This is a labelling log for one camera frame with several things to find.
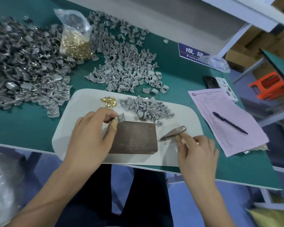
person's leg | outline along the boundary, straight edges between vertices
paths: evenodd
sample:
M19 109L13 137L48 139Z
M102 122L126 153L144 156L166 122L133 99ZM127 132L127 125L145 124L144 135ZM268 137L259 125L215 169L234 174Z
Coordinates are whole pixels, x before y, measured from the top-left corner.
M89 227L111 218L110 177L111 165L102 164L64 208L56 227Z
M136 169L121 217L137 226L174 226L164 173Z

white plastic bag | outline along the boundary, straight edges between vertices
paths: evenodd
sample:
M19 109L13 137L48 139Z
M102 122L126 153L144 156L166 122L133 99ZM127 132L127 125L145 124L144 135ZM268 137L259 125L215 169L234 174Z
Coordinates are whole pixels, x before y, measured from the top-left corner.
M19 163L0 154L0 226L6 225L22 208L23 177Z
M231 72L231 69L227 61L224 60L223 58L217 57L216 55L201 56L199 57L199 61L221 72L226 72L226 73Z
M75 10L54 9L63 23L60 53L76 59L90 59L92 27L82 13Z

printed form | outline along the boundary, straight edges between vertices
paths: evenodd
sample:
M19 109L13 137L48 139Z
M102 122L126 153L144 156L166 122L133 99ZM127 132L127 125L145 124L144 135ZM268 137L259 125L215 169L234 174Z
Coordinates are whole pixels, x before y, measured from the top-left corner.
M269 142L267 135L255 119L232 102L222 89L204 89L188 93L209 124L226 157ZM215 117L214 111L245 130L248 135Z

red plastic stool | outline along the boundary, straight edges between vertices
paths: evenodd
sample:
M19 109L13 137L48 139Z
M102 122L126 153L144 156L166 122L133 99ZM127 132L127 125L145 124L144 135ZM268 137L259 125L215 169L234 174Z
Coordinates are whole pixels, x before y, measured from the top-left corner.
M257 95L258 99L274 100L280 95L284 94L284 80L277 72L271 72L268 75L256 80L250 87L257 86L260 93Z

purple sign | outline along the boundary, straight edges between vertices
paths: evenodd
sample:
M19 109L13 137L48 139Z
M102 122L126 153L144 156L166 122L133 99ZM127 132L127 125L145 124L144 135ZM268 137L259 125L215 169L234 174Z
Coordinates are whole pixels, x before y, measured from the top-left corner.
M199 64L203 64L203 65L208 66L207 64L204 64L204 63L199 61L200 56L209 56L208 53L203 52L203 51L198 50L198 49L195 49L195 48L192 48L192 47L189 47L189 46L181 44L181 43L178 43L178 45L179 45L180 57L183 57L185 59L188 59L188 60L197 62Z

